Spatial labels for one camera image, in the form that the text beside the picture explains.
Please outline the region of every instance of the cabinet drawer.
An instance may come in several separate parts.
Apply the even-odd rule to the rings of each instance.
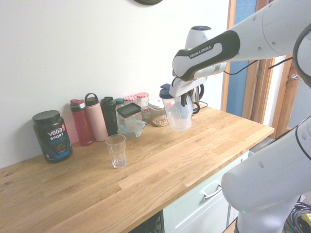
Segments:
[[[226,229],[228,202],[222,193],[217,194],[217,201],[206,208],[179,233],[222,233]]]
[[[220,196],[222,176],[247,158],[248,152],[207,178],[198,186],[163,209],[166,233],[177,233],[212,206]]]

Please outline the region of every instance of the drinking glass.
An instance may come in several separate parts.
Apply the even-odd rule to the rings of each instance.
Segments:
[[[112,135],[106,139],[106,145],[111,156],[113,167],[125,167],[127,165],[125,136],[122,134]]]

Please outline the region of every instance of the wall clock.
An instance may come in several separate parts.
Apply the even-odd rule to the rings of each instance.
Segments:
[[[155,5],[159,2],[161,2],[162,0],[134,0],[140,4],[143,4],[143,5]]]

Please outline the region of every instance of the red water bottle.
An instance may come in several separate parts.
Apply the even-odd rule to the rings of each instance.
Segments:
[[[87,118],[86,104],[84,103],[84,100],[70,100],[70,108],[80,145],[83,147],[91,145],[93,143],[93,134],[91,125]]]

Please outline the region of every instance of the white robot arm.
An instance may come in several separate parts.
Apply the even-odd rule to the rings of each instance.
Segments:
[[[211,40],[195,47],[187,41],[173,60],[178,78],[170,94],[187,93],[225,62],[289,53],[311,87],[310,13],[311,0],[275,0]],[[235,232],[281,233],[299,195],[311,190],[310,171],[311,117],[223,176],[224,197],[239,211]]]
[[[177,97],[187,93],[204,83],[207,76],[224,71],[226,62],[267,59],[292,52],[298,73],[311,86],[311,35],[302,37],[311,23],[310,10],[310,0],[275,0],[204,43],[208,37],[205,32],[190,31],[186,49],[173,59],[173,74],[177,78],[170,94]],[[295,44],[300,59],[295,57]]]

